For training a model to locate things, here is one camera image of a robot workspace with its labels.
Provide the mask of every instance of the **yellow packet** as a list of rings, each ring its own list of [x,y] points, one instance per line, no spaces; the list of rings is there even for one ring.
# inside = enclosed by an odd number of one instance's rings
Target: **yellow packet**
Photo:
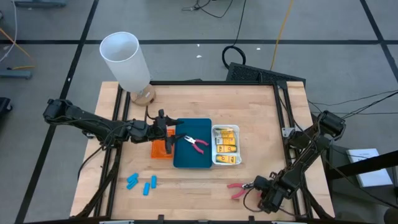
[[[217,146],[217,153],[229,153],[229,152],[236,152],[236,146],[224,146],[224,145]]]
[[[236,163],[236,156],[222,156],[216,155],[217,162],[223,162],[228,164],[235,164]]]
[[[230,145],[230,146],[235,146],[235,138],[216,138],[216,145]]]
[[[215,134],[216,138],[234,138],[234,133],[217,133]]]
[[[234,129],[233,128],[218,128],[215,130],[216,134],[233,134]]]

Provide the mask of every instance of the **pliers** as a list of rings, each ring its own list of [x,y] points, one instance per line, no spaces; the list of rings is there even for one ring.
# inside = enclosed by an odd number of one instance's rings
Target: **pliers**
[[[203,150],[201,150],[197,145],[197,143],[200,144],[204,144],[205,146],[208,146],[209,144],[207,142],[205,142],[204,140],[200,140],[200,139],[193,139],[190,136],[184,136],[184,139],[187,140],[188,142],[192,143],[193,148],[198,151],[199,153],[203,154],[205,153]]]
[[[253,183],[248,183],[248,184],[229,184],[226,186],[227,188],[233,188],[233,187],[239,187],[242,190],[238,192],[237,194],[234,194],[231,196],[231,199],[238,199],[240,196],[244,195],[246,193],[247,189],[253,188]]]

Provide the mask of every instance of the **teal tray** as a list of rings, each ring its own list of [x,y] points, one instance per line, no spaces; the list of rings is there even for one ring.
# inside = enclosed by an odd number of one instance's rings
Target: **teal tray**
[[[193,139],[201,139],[209,145],[197,144],[204,153],[200,154],[187,140],[179,139],[174,145],[174,161],[176,168],[184,169],[204,169],[210,168],[211,161],[211,120],[208,118],[179,118],[184,121],[175,127],[175,134],[186,133]]]

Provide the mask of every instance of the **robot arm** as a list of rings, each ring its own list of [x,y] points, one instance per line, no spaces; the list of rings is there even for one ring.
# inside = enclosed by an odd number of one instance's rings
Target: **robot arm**
[[[257,206],[267,213],[278,211],[283,199],[291,199],[300,188],[304,172],[318,156],[329,149],[333,141],[341,138],[345,127],[345,120],[324,111],[304,132],[293,130],[284,144],[288,146],[287,149],[302,149],[302,153],[291,166],[279,171],[278,174],[272,172],[270,180],[261,176],[255,178],[251,187],[262,192]],[[330,135],[331,139],[326,138],[326,134]]]
[[[94,134],[104,145],[110,142],[124,142],[130,140],[133,143],[142,143],[156,139],[165,140],[165,148],[171,153],[171,145],[181,136],[167,137],[167,126],[183,123],[164,116],[164,111],[159,110],[152,125],[136,119],[130,121],[111,121],[95,114],[83,111],[74,106],[68,100],[49,100],[49,105],[44,111],[43,117],[48,124],[67,124],[79,128],[83,134]]]

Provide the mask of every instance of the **white cylinder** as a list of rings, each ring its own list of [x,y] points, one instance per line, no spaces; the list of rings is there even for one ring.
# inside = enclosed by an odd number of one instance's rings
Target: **white cylinder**
[[[149,84],[149,70],[135,35],[111,34],[101,42],[99,52],[124,90],[138,92]]]

